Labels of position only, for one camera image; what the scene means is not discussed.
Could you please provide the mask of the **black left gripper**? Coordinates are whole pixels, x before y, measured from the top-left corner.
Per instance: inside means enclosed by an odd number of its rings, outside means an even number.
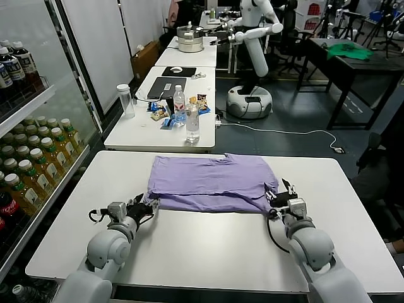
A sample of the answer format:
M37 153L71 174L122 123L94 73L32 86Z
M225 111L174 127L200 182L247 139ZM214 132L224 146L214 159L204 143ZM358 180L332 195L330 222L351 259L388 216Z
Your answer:
M132 218L136 225L141 225L153 218L160 207L160 198L151 199L150 204L142 202L143 194L131 198L126 204L127 216Z

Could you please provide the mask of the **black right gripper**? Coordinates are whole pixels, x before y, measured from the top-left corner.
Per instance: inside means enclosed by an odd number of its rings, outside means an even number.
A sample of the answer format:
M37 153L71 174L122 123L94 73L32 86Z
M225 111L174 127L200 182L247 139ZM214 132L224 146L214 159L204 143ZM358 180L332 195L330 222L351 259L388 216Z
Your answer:
M264 195L268 201L271 201L272 208L281 208L288 205L288 200L298 198L298 194L295 191L295 186L289 183L288 180L282 178L283 185L287 192L276 194L272 191L272 187L264 183Z

